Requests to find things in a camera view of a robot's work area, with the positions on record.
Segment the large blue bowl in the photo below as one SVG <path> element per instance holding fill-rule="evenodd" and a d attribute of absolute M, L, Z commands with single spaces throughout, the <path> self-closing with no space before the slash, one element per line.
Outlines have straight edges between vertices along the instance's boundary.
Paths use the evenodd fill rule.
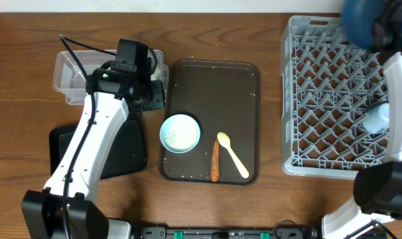
<path fill-rule="evenodd" d="M 341 20 L 347 40 L 364 50 L 374 45 L 373 26 L 384 12 L 386 0 L 345 0 Z"/>

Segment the light blue cup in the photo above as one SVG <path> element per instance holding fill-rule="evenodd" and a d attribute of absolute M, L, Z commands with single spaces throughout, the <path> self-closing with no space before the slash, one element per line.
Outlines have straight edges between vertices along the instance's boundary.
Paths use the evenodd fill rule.
<path fill-rule="evenodd" d="M 386 131 L 389 128 L 389 104 L 384 103 L 369 110 L 362 125 L 371 134 Z"/>

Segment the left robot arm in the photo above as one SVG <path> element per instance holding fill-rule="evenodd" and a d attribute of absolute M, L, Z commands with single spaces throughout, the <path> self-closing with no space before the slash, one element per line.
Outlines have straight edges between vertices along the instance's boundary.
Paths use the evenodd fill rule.
<path fill-rule="evenodd" d="M 165 106 L 163 83 L 152 81 L 154 50 L 120 39 L 114 60 L 91 74 L 82 116 L 67 150 L 42 191 L 29 190 L 21 210 L 31 238 L 130 238 L 132 225 L 108 218 L 97 206 L 105 162 L 124 155 L 146 165 L 139 116 Z"/>

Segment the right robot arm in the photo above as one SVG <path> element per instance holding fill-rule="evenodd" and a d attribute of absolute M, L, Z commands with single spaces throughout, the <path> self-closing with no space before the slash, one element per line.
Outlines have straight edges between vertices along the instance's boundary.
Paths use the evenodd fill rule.
<path fill-rule="evenodd" d="M 389 139 L 383 162 L 358 171 L 353 197 L 322 218 L 313 238 L 358 238 L 402 220 L 402 0 L 348 0 L 341 17 L 350 43 L 380 54 L 389 91 Z"/>

